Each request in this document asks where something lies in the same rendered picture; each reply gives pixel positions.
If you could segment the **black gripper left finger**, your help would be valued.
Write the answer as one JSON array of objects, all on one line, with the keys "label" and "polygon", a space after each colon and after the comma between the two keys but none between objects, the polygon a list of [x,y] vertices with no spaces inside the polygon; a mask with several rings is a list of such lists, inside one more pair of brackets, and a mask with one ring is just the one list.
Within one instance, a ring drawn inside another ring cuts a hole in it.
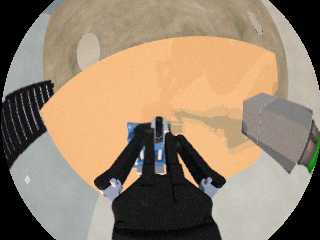
[{"label": "black gripper left finger", "polygon": [[[153,127],[153,128],[149,128]],[[135,134],[111,167],[95,178],[94,184],[99,191],[112,202],[121,194],[123,184],[131,172],[138,156],[145,146],[144,162],[139,199],[143,206],[151,207],[156,202],[155,185],[155,116],[152,116],[151,126],[147,128],[147,134]],[[139,145],[139,147],[138,147]],[[139,149],[139,150],[138,150]]]}]

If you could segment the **blue bench vise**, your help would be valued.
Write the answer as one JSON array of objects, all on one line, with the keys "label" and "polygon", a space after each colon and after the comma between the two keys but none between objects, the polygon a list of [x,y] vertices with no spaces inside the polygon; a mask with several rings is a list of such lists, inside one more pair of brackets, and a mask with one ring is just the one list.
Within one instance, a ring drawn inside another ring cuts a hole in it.
[{"label": "blue bench vise", "polygon": [[[155,118],[155,121],[156,121],[155,173],[164,175],[165,174],[165,170],[164,170],[165,155],[164,155],[163,137],[161,134],[162,133],[163,118],[161,116],[157,116]],[[143,135],[146,135],[147,128],[150,125],[151,125],[151,122],[142,123],[142,124],[141,123],[127,123],[127,130],[128,130],[127,144],[137,133],[141,133]],[[156,144],[156,143],[158,143],[158,144]],[[137,168],[136,174],[139,174],[140,175],[139,177],[141,177],[141,174],[142,174],[142,164],[144,162],[144,150],[145,150],[145,146],[143,147],[142,152],[138,156],[138,160],[135,162],[135,164],[133,166],[133,168]],[[163,150],[163,154],[162,154],[162,150]]]}]

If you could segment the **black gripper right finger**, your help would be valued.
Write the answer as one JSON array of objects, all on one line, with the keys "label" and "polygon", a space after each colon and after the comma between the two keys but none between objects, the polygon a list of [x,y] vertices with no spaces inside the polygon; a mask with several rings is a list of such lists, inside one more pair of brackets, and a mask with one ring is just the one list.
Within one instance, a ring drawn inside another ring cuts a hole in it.
[{"label": "black gripper right finger", "polygon": [[[185,136],[174,136],[168,129],[166,117],[163,117],[162,137],[165,150],[166,174],[170,173],[173,201],[177,205],[185,205],[190,199],[190,191],[186,183],[182,164],[178,154],[198,184],[199,189],[212,199],[223,185],[226,179],[214,171]],[[178,152],[178,153],[177,153]]]}]

